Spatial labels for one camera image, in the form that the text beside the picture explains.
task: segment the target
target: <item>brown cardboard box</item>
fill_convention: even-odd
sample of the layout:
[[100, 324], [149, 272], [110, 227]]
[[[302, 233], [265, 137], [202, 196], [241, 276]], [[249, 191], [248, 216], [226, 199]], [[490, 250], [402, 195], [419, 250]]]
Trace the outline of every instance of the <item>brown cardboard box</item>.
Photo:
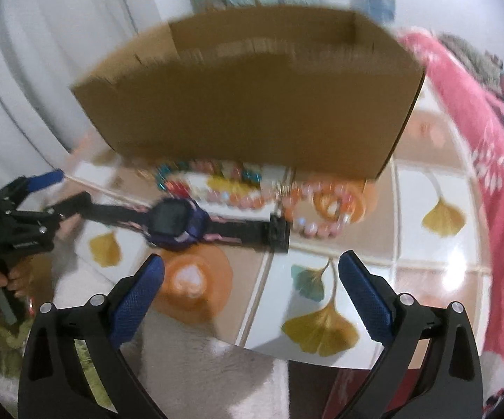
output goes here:
[[424, 69], [355, 12], [230, 9], [152, 29], [73, 92], [122, 155], [232, 159], [375, 179]]

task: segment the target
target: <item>watch face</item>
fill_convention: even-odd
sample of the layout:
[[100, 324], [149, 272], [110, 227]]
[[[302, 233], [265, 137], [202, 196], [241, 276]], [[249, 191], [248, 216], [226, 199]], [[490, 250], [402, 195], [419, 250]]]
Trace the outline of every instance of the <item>watch face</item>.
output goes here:
[[163, 200], [151, 210], [149, 233], [180, 236], [186, 231], [191, 213], [191, 206], [186, 200]]

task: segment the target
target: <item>pink blanket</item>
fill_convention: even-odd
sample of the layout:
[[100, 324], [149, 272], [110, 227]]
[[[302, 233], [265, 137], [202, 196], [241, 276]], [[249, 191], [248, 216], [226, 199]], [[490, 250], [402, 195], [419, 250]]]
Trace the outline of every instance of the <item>pink blanket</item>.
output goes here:
[[490, 319], [481, 357], [485, 399], [504, 393], [504, 126], [490, 95], [429, 33], [400, 40], [427, 67], [427, 75], [468, 143], [489, 225], [493, 266]]

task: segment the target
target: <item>green ginkgo leaf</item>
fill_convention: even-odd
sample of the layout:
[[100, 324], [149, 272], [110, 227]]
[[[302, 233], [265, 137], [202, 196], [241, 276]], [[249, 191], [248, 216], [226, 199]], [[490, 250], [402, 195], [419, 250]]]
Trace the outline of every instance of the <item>green ginkgo leaf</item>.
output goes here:
[[311, 269], [309, 267], [292, 265], [290, 275], [293, 285], [301, 296], [320, 302], [324, 297], [322, 274], [324, 269]]

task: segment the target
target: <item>table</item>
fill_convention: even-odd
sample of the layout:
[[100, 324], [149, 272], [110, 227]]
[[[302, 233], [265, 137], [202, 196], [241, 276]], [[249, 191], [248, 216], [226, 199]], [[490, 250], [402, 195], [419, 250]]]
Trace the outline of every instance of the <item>table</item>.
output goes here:
[[[284, 167], [257, 168], [266, 180], [320, 178]], [[87, 190], [99, 203], [149, 205], [163, 194], [146, 165], [122, 159], [96, 132], [72, 154], [66, 173], [55, 199]], [[211, 179], [180, 175], [195, 187]], [[75, 238], [78, 256], [113, 282], [133, 274], [149, 254], [160, 254], [166, 280], [153, 307], [223, 341], [282, 359], [369, 369], [381, 345], [370, 340], [336, 275], [338, 257], [353, 249], [398, 293], [410, 292], [430, 306], [462, 302], [481, 350], [491, 284], [487, 224], [469, 151], [428, 82], [379, 179], [348, 186], [361, 197], [352, 223], [333, 239], [293, 233], [288, 254], [211, 244], [173, 253], [148, 247], [130, 230], [95, 222], [81, 223], [75, 231], [70, 227], [79, 222], [66, 222], [61, 237]], [[275, 204], [259, 211], [202, 206], [256, 219], [275, 210]], [[301, 206], [305, 215], [319, 218], [319, 207]], [[312, 340], [321, 317], [341, 337]], [[410, 367], [420, 366], [425, 348], [421, 342]]]

